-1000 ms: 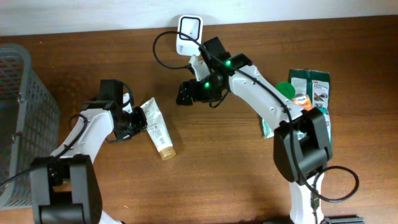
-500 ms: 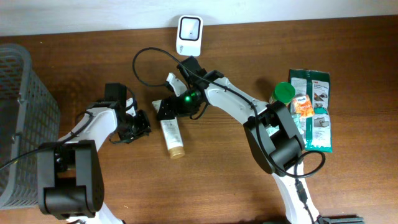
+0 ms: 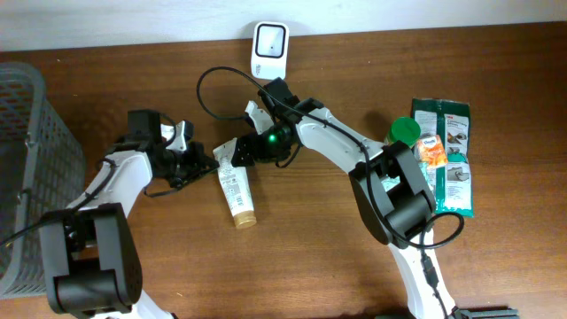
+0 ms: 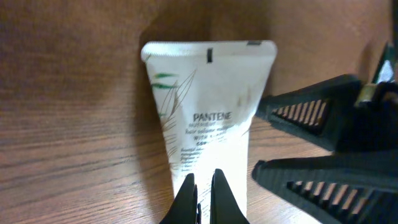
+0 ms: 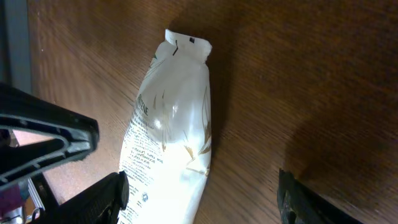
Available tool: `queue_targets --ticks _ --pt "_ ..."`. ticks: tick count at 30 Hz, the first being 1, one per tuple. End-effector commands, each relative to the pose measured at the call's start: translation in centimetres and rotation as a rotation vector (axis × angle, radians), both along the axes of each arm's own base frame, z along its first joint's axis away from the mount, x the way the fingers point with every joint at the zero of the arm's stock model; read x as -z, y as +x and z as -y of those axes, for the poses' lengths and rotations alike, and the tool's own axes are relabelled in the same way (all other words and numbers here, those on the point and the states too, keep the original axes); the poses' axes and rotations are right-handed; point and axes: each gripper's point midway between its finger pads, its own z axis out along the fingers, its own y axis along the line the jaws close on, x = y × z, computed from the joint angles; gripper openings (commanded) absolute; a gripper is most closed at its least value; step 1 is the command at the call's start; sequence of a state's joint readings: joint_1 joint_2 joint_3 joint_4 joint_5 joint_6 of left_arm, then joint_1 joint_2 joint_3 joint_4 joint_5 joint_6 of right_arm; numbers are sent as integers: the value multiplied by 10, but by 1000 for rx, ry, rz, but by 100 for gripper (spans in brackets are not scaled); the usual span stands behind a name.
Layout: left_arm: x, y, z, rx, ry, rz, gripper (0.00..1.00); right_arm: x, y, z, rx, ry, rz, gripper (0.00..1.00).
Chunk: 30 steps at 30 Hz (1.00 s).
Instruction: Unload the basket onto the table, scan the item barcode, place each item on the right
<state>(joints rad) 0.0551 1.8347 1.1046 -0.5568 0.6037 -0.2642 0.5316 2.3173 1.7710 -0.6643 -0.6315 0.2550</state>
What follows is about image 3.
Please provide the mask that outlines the green lid jar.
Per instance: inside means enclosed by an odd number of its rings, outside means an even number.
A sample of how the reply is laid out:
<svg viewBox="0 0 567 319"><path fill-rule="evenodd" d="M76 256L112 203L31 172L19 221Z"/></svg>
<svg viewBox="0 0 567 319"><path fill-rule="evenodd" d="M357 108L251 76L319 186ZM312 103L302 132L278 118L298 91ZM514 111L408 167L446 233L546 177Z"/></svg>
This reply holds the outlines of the green lid jar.
<svg viewBox="0 0 567 319"><path fill-rule="evenodd" d="M384 142L388 145L402 142L412 148L419 139L422 130L419 124L410 117L399 117L390 126Z"/></svg>

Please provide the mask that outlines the white cream tube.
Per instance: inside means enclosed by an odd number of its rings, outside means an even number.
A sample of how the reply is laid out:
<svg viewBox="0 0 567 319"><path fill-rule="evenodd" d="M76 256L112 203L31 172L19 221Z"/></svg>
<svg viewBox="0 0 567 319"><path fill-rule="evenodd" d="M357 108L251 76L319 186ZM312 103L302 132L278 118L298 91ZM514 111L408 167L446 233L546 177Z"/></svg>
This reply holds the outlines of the white cream tube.
<svg viewBox="0 0 567 319"><path fill-rule="evenodd" d="M214 149L214 158L218 161L217 169L220 185L227 200L229 210L237 229L246 229L256 224L252 193L245 167L232 164L237 139L233 138Z"/></svg>

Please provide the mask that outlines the mint green tissue pack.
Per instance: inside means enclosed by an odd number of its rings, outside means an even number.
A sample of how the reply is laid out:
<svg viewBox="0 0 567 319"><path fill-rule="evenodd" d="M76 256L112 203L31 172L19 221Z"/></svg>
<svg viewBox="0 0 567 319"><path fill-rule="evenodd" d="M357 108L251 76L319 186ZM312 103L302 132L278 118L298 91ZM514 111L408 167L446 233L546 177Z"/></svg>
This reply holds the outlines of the mint green tissue pack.
<svg viewBox="0 0 567 319"><path fill-rule="evenodd" d="M433 185L433 180L431 179L431 175L429 173L428 164L425 163L425 162L419 162L418 166L420 167L420 170L423 174L423 177L424 177L425 181L427 182L430 190L435 191L435 186ZM397 186L398 184L400 184L400 177L398 176L398 177L395 177L395 178L391 178L389 176L386 176L381 180L381 183L384 186L384 189L386 191L389 191L392 188L394 188L395 186Z"/></svg>

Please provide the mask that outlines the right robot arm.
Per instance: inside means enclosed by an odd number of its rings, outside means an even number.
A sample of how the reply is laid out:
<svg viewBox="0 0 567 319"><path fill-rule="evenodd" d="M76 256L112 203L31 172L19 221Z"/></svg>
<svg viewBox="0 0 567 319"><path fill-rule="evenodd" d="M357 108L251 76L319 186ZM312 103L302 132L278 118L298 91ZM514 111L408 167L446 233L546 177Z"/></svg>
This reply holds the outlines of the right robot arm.
<svg viewBox="0 0 567 319"><path fill-rule="evenodd" d="M439 242L433 240L433 193L411 149L402 142L368 139L338 120L320 101L299 100L281 78L260 86L264 103L251 106L247 121L254 132L236 140L234 167L292 160L293 146L320 153L347 173L361 219L396 261L414 318L460 318L448 292L435 251L459 236L463 226Z"/></svg>

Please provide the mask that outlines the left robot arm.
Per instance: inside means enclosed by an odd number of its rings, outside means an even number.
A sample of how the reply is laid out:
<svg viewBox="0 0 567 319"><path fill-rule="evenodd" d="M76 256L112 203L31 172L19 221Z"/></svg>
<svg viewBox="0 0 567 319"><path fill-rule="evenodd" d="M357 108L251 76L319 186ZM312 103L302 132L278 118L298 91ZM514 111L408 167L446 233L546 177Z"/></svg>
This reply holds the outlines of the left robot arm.
<svg viewBox="0 0 567 319"><path fill-rule="evenodd" d="M139 194L154 179L167 194L215 171L218 162L193 141L190 121L154 110L128 112L128 131L105 152L89 187L66 208L45 214L39 229L47 300L75 318L172 318L143 289L128 226Z"/></svg>

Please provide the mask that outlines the orange tissue box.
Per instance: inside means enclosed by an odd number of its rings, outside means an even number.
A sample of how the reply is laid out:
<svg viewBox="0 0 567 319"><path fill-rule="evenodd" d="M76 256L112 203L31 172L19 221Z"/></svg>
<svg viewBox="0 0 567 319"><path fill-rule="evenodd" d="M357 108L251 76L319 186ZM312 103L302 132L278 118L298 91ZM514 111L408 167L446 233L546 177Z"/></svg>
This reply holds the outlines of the orange tissue box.
<svg viewBox="0 0 567 319"><path fill-rule="evenodd" d="M448 164L448 157L439 135L426 136L416 143L419 160L429 169L437 169Z"/></svg>

